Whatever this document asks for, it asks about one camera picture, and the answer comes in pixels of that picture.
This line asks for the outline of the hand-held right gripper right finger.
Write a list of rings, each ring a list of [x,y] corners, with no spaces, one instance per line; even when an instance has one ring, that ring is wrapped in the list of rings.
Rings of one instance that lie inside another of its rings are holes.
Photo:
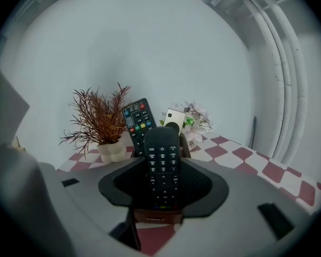
[[[180,185],[183,218],[212,215],[229,194],[229,186],[222,176],[205,169],[192,158],[180,160]]]

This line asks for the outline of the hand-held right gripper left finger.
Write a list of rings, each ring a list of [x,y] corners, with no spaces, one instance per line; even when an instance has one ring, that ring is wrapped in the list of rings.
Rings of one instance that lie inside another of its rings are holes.
[[[115,206],[133,207],[147,202],[146,160],[137,158],[101,178],[98,190]]]

